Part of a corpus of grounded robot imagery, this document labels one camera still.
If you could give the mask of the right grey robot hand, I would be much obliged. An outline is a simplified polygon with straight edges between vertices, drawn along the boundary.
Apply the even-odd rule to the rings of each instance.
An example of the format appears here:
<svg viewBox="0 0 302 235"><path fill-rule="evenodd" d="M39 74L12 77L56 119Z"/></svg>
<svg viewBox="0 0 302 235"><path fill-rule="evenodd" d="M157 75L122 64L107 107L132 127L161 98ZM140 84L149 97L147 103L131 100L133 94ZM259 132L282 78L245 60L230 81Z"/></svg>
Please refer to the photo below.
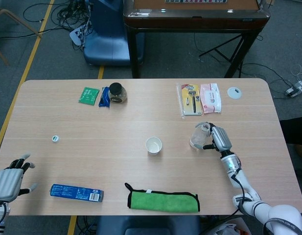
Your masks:
<svg viewBox="0 0 302 235"><path fill-rule="evenodd" d="M231 154L232 148L226 131L210 122L201 122L195 126L190 145L196 149L214 149L221 154L223 152Z"/></svg>

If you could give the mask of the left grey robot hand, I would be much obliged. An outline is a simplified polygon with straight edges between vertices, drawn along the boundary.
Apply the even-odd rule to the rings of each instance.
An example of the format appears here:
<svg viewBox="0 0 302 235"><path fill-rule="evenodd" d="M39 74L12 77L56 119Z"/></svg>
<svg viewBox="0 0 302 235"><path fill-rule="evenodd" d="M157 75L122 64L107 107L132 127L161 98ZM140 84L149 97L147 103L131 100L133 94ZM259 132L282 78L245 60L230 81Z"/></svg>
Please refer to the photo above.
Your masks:
<svg viewBox="0 0 302 235"><path fill-rule="evenodd" d="M0 170L0 202L10 203L18 196L29 194L37 188L37 183L33 183L28 188L21 188L25 172L35 167L32 162L25 163L29 157L30 153L26 153L12 161L5 169Z"/></svg>

